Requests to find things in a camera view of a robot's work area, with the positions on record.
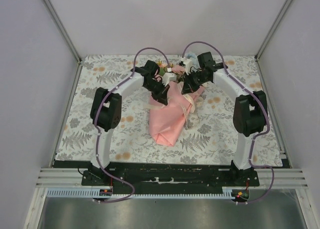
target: pink cloth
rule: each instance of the pink cloth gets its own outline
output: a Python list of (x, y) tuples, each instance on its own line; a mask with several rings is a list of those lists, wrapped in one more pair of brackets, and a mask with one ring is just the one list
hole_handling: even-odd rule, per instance
[[(178, 84), (170, 81), (167, 97), (168, 105), (161, 109), (150, 109), (149, 133), (157, 144), (174, 146), (186, 122), (183, 105), (189, 114), (192, 104), (183, 96)], [(189, 94), (196, 102), (205, 89), (201, 86), (196, 92)], [(150, 97), (149, 104), (161, 107), (163, 104)]]
[(174, 73), (183, 74), (186, 72), (186, 69), (181, 65), (175, 65), (171, 68)]

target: green object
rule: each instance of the green object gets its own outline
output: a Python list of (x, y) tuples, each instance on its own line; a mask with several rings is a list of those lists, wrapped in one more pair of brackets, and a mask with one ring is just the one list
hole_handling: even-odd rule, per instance
[(163, 77), (165, 73), (166, 73), (165, 68), (160, 67), (159, 75)]

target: patterned mat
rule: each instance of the patterned mat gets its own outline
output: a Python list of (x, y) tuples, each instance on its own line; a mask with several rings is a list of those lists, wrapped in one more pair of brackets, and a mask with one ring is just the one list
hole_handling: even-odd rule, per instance
[[(80, 79), (64, 128), (56, 160), (90, 161), (94, 154), (97, 130), (90, 119), (93, 98), (98, 87), (110, 89), (128, 76), (132, 55), (90, 55), (83, 62)], [(176, 64), (177, 55), (168, 56)], [(252, 56), (225, 56), (229, 71), (253, 90), (261, 90), (257, 65)], [(141, 55), (137, 66), (147, 60), (164, 60), (157, 55)], [(182, 130), (175, 146), (155, 143), (148, 132), (149, 111), (144, 109), (150, 92), (140, 88), (122, 103), (122, 118), (113, 133), (112, 161), (175, 164), (230, 164), (237, 148), (238, 133), (233, 126), (234, 103), (216, 85), (210, 84), (197, 108), (199, 123)], [(257, 139), (253, 161), (257, 165), (282, 166), (274, 134)]]

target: white plastic piece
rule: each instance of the white plastic piece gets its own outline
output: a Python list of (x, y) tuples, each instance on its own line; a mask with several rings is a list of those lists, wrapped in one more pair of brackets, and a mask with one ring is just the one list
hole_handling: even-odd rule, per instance
[(245, 170), (251, 167), (249, 163), (249, 153), (250, 153), (252, 138), (256, 134), (257, 133), (253, 133), (250, 136), (246, 137), (245, 135), (238, 133), (238, 143), (236, 145), (236, 151), (234, 154), (233, 163), (239, 170)]
[(233, 102), (235, 102), (236, 98), (240, 95), (248, 95), (246, 91), (243, 91), (238, 84), (227, 76), (223, 69), (220, 69), (213, 74), (213, 83), (220, 87)]
[(99, 164), (97, 162), (97, 158), (99, 157), (100, 163), (105, 168), (110, 163), (110, 145), (111, 145), (111, 138), (112, 134), (114, 133), (114, 129), (110, 129), (108, 132), (103, 132), (102, 136), (100, 136), (99, 140), (99, 154), (95, 155), (92, 158), (91, 163), (96, 168), (99, 168)]
[(166, 86), (169, 84), (169, 82), (175, 81), (176, 79), (177, 79), (176, 74), (171, 72), (166, 72), (162, 77), (162, 84)]
[(209, 85), (209, 82), (205, 82), (205, 83), (202, 84), (202, 86), (203, 86), (204, 88), (208, 88), (210, 85)]
[(180, 63), (183, 63), (183, 65), (182, 65), (182, 67), (184, 67), (184, 69), (185, 69), (185, 73), (187, 74), (187, 75), (189, 75), (190, 74), (190, 72), (191, 72), (191, 67), (192, 67), (192, 60), (190, 60), (190, 59), (188, 59), (188, 58), (185, 58), (185, 57), (181, 57), (180, 58)]
[[(48, 188), (48, 198), (123, 198), (128, 194), (101, 195), (100, 190), (105, 188)], [(231, 195), (232, 189), (222, 189), (222, 194), (134, 194), (130, 198), (137, 199), (234, 199)]]
[(141, 88), (144, 84), (144, 77), (139, 73), (135, 73), (134, 76), (130, 77), (126, 83), (122, 84), (113, 93), (118, 93), (122, 96), (122, 101), (129, 95), (131, 95), (135, 90)]

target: white wall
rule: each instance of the white wall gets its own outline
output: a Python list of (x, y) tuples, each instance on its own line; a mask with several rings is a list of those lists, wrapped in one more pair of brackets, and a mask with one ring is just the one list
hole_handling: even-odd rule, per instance
[(51, 1), (84, 57), (135, 54), (143, 47), (181, 54), (198, 40), (225, 55), (255, 55), (285, 0)]
[(320, 3), (295, 0), (260, 65), (293, 165), (320, 212)]
[(0, 0), (0, 223), (23, 227), (76, 62), (41, 0)]

